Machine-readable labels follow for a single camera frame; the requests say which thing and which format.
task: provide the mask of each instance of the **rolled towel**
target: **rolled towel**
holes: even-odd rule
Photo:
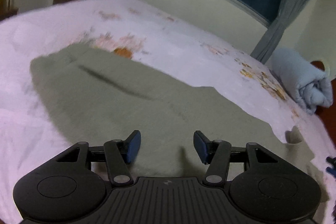
[[[280,48],[272,54],[272,70],[293,100],[307,113],[318,105],[330,107],[333,91],[326,73],[293,49]]]

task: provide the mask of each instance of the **bed sheet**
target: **bed sheet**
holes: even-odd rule
[[[30,61],[71,43],[113,51],[190,86],[212,86],[248,114],[268,122],[280,141],[297,126],[321,171],[335,148],[320,119],[302,111],[268,68],[215,35],[139,0],[82,0],[29,12],[0,24],[0,219],[21,221],[15,183],[71,144],[56,130],[35,93]],[[324,175],[331,223],[335,181]]]

